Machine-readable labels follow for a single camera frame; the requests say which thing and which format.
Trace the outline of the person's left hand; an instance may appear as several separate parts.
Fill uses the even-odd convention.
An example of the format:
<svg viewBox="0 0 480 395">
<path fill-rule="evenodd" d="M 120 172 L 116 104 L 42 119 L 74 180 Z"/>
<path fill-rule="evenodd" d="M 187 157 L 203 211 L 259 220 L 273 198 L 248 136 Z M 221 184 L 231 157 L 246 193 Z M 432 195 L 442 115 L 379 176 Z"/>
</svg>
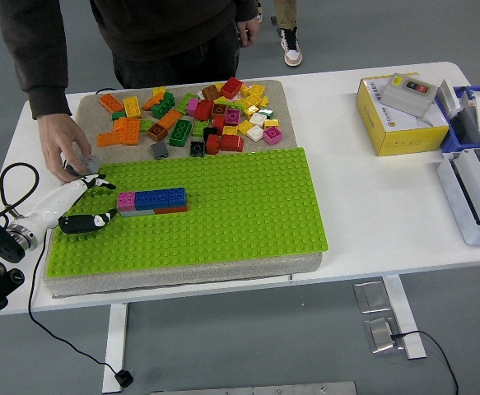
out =
<svg viewBox="0 0 480 395">
<path fill-rule="evenodd" d="M 238 21 L 236 27 L 239 33 L 241 48 L 248 48 L 257 42 L 259 34 L 259 20 L 257 17 L 248 21 Z"/>
</svg>

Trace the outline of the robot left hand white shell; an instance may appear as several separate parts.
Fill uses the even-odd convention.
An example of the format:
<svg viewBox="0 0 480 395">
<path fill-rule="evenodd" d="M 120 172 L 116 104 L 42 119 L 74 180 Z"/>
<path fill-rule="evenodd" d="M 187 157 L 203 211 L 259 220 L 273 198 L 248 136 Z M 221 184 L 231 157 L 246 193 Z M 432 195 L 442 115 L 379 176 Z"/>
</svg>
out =
<svg viewBox="0 0 480 395">
<path fill-rule="evenodd" d="M 81 177 L 52 190 L 35 205 L 31 213 L 14 220 L 7 227 L 7 232 L 19 237 L 19 244 L 24 244 L 25 249 L 34 249 L 43 240 L 46 231 L 55 228 L 58 225 L 58 219 L 82 197 L 86 190 L 94 187 L 116 189 L 112 183 L 105 180 L 104 174 Z"/>
</svg>

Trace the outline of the person's right hand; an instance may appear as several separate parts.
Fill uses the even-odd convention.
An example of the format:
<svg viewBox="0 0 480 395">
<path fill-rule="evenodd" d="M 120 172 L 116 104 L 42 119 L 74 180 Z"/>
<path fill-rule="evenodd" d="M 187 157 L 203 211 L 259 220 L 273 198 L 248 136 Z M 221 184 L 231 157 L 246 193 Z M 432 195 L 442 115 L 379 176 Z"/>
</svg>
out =
<svg viewBox="0 0 480 395">
<path fill-rule="evenodd" d="M 74 146 L 82 156 L 91 154 L 91 145 L 85 133 L 68 114 L 48 114 L 36 119 L 42 154 L 48 171 L 62 184 L 74 181 L 77 177 L 67 172 L 62 156 L 79 174 L 86 169 L 79 161 Z"/>
</svg>

